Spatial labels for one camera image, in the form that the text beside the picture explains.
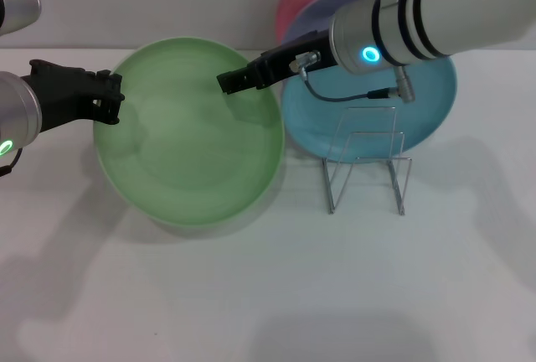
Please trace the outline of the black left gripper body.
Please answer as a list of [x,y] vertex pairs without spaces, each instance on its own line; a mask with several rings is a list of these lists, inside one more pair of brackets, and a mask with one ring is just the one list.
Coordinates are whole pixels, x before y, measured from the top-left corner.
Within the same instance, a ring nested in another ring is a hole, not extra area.
[[33,59],[29,64],[30,74],[22,79],[37,97],[42,115],[41,132],[77,120],[100,120],[95,101],[101,98],[101,79],[96,72],[41,59]]

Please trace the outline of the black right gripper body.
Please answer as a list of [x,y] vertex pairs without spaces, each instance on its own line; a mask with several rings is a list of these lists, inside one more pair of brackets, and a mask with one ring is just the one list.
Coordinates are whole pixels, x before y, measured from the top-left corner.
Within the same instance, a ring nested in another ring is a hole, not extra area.
[[297,74],[291,70],[291,63],[298,55],[317,54],[319,60],[312,70],[321,70],[337,64],[333,57],[328,30],[312,31],[301,37],[270,49],[250,62],[250,81],[260,90]]

